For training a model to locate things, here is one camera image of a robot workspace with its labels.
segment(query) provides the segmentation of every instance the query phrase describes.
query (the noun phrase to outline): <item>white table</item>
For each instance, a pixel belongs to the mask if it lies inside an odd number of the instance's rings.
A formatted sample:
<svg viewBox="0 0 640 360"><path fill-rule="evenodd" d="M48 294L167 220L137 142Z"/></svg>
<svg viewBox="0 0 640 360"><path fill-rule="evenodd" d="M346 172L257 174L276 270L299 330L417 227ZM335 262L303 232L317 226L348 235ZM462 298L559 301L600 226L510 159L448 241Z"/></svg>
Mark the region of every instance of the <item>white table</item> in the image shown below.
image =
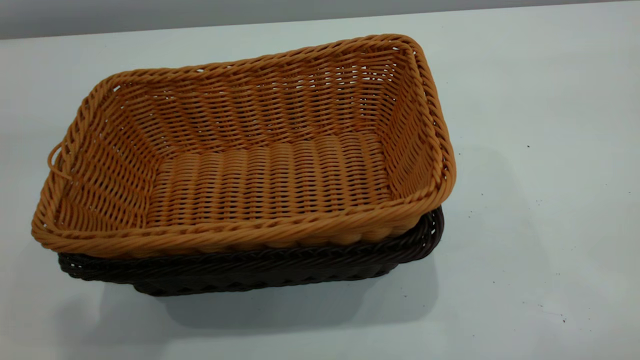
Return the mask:
<svg viewBox="0 0 640 360"><path fill-rule="evenodd" d="M102 78L369 33L422 44L457 153L433 255L155 299L60 272L30 221ZM637 359L640 2L0 41L2 359Z"/></svg>

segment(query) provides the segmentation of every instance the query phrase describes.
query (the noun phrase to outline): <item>gray wall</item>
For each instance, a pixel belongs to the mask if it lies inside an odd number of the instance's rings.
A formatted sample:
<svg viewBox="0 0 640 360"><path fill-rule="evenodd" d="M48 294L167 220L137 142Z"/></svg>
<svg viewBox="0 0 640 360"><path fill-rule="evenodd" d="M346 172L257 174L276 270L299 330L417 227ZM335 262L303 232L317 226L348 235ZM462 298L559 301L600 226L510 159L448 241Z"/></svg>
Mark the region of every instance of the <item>gray wall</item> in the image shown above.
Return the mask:
<svg viewBox="0 0 640 360"><path fill-rule="evenodd" d="M598 1L0 0L0 38L595 2Z"/></svg>

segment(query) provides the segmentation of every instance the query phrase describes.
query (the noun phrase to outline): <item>basket rim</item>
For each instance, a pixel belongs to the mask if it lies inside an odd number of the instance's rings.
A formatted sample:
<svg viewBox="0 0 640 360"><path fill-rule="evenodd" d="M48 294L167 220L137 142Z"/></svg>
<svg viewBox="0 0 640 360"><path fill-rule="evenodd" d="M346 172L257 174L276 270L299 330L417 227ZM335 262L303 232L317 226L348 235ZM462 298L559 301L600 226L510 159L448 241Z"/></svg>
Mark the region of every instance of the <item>basket rim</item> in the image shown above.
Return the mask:
<svg viewBox="0 0 640 360"><path fill-rule="evenodd" d="M413 69L416 72L414 75L416 77L417 86L428 86L430 91L435 95L434 99L427 100L426 94L424 94L424 92L420 92L425 98L425 103L428 103L428 106L425 106L426 111L423 111L423 116L426 119L426 125L429 128L429 138L426 141L431 143L431 148L433 150L433 173L428 175L430 181L424 188L417 190L405 198L387 201L381 204L353 206L342 211L301 214L276 219L243 220L242 222L226 221L197 225L133 227L114 231L62 230L56 227L53 221L44 226L42 221L39 221L38 219L38 212L43 208L43 204L46 202L48 203L46 208L56 209L58 207L57 204L63 198L62 189L69 181L73 181L73 179L69 180L58 176L58 172L63 172L61 170L63 168L68 170L71 167L70 163L73 162L73 155L69 156L68 154L73 154L74 152L67 152L66 150L68 144L72 142L74 133L77 132L76 121L79 118L78 115L76 120L69 127L65 139L61 143L61 151L56 156L55 164L52 165L52 170L49 172L45 188L42 190L38 209L32 221L32 235L41 242L44 247L55 250L56 252L84 253L99 257L102 250L106 248L112 249L114 247L122 248L122 254L132 254L139 251L149 252L150 250L162 252L182 249L184 247L197 247L209 242L211 240L212 233L219 238L219 240L216 241L216 245L224 247L230 244L248 243L249 241L246 240L248 238L260 238L259 242L261 243L269 242L271 240L280 240L282 239L282 230L285 228L288 233L294 233L288 237L288 240L296 241L310 236L311 234L314 236L329 236L336 230L344 228L345 225L349 225L352 229L357 229L361 224L370 224L371 222L378 222L382 220L386 224L393 225L396 223L405 223L407 218L415 219L415 224L422 214L434 210L443 203L446 198L448 198L456 180L454 153L449 140L446 123L444 122L438 102L437 90L434 84L425 81L424 76L422 76L428 75L431 77L431 73L420 45L405 35L369 35L368 37L340 40L338 42L332 42L325 45L304 47L294 51L264 55L240 61L242 61L243 64L246 63L249 65L254 64L257 61L264 61L265 59L278 61L284 57L290 57L291 54L294 56L301 56L312 49L315 51L322 49L322 51L330 54L332 52L342 50L349 44L362 41L385 45L403 44L403 47L407 47L413 52L413 57L411 57L411 59L414 64ZM108 91L112 91L111 85L114 79L120 79L122 77L136 77L144 80L162 77L163 81L182 79L197 76L199 72L196 70L202 69L203 67L207 67L207 70L212 68L214 70L224 71L230 67L230 64L237 62L238 61L226 61L222 63L195 65L174 69L158 68L120 72L106 78L96 85L89 96L83 101L83 105L78 110L78 114L82 111L89 111L89 115L85 115L84 118L90 120L90 114L95 111L95 109L87 109L89 107L87 105L87 99L90 97L104 96ZM154 73L153 76L149 75L149 72L156 72L159 70L165 70L166 72L162 72L160 74ZM437 124L438 128L435 126L436 122L431 116L430 111L434 111L440 119ZM42 195L44 194L47 186L52 188L51 192L54 196L45 199ZM54 214L46 215L48 215L50 219L53 219L55 211L53 212ZM176 245L175 241L171 245L166 244L166 240L175 239L176 236L180 237L178 245ZM92 240L91 244L93 245L88 245L88 243L83 240Z"/></svg>
<svg viewBox="0 0 640 360"><path fill-rule="evenodd" d="M379 243L345 247L297 247L144 259L104 259L84 254L58 254L63 272L87 281L134 283L167 277L226 275L267 270L322 269L373 264L401 264L431 253L442 238L442 207L423 215L407 233Z"/></svg>

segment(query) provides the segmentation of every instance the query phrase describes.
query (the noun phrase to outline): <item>basket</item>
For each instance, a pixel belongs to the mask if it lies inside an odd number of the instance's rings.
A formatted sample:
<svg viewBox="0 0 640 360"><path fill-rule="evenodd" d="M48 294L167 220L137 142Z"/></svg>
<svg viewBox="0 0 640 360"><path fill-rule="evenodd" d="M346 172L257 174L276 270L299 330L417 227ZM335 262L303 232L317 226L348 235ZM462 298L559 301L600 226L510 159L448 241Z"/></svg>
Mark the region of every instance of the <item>basket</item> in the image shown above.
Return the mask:
<svg viewBox="0 0 640 360"><path fill-rule="evenodd" d="M443 230L444 217L438 208L421 217L406 234L377 244L124 260L58 254L58 259L60 268L71 277L132 284L153 296L246 291L385 275L400 263L431 253Z"/></svg>
<svg viewBox="0 0 640 360"><path fill-rule="evenodd" d="M375 243L456 177L422 49L402 35L115 74L49 166L33 236L98 258Z"/></svg>

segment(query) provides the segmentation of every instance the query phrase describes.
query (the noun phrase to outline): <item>tan wicker basket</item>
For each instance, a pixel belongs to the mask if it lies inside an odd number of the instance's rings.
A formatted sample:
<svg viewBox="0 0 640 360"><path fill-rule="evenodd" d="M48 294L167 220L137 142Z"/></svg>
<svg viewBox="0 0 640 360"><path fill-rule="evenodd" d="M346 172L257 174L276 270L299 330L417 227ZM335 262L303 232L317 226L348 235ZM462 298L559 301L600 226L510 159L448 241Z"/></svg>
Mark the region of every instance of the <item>tan wicker basket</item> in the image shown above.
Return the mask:
<svg viewBox="0 0 640 360"><path fill-rule="evenodd" d="M33 236L101 258L380 241L456 178L422 49L402 35L115 74L49 166Z"/></svg>

